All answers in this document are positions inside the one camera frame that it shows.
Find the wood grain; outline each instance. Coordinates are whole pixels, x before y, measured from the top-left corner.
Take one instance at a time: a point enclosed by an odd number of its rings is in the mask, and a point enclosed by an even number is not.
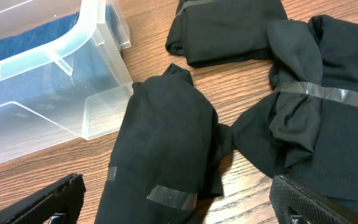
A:
[[[170,63],[187,68],[197,89],[215,106],[219,122],[229,125],[271,92],[269,61],[194,69],[183,57],[169,55],[164,44],[177,0],[121,0],[120,4],[132,35],[132,47],[122,55],[135,82],[160,75]],[[311,16],[328,14],[358,23],[358,0],[284,0],[283,5],[290,19],[307,22]],[[0,209],[76,172],[84,174],[87,188],[78,223],[93,223],[116,137],[117,133],[92,141],[76,139],[0,164]],[[198,204],[203,223],[277,223],[268,177],[238,151],[222,161],[220,170],[225,197]]]

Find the wood surface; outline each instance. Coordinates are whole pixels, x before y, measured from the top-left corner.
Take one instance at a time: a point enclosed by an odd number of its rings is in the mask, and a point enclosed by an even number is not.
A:
[[[122,53],[129,73],[135,82],[142,82],[161,75],[170,63],[189,69],[197,89],[215,106],[219,122],[231,125],[271,92],[267,78],[271,62],[252,60],[194,69],[183,57],[169,55],[164,45],[177,2],[120,0],[132,36],[132,47]],[[307,22],[311,16],[328,14],[358,23],[358,0],[284,0],[283,5],[290,19]],[[92,141],[75,139],[0,164],[0,209],[76,172],[84,174],[87,188],[78,223],[93,223],[117,134]],[[238,151],[222,161],[220,170],[225,197],[197,205],[203,223],[277,223],[268,177]]]

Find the plastic container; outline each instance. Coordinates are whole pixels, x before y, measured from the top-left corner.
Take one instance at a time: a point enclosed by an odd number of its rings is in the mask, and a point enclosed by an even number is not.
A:
[[[131,43],[115,0],[1,0],[0,42],[10,44],[0,51],[39,44],[67,18],[67,33],[0,60],[0,163],[122,123],[132,79],[119,50]]]

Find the folded clothing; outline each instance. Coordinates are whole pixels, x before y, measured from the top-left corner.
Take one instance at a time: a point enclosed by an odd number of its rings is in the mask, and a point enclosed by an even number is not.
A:
[[[177,14],[165,48],[193,67],[272,59],[267,24],[287,19],[280,0],[181,0]]]
[[[329,16],[278,21],[268,40],[278,91],[233,124],[234,144],[268,176],[286,173],[358,212],[358,106],[347,103],[358,96],[358,24]],[[282,91],[294,84],[307,91]]]
[[[218,167],[230,128],[174,64],[133,89],[96,223],[198,223],[197,194],[223,194]]]

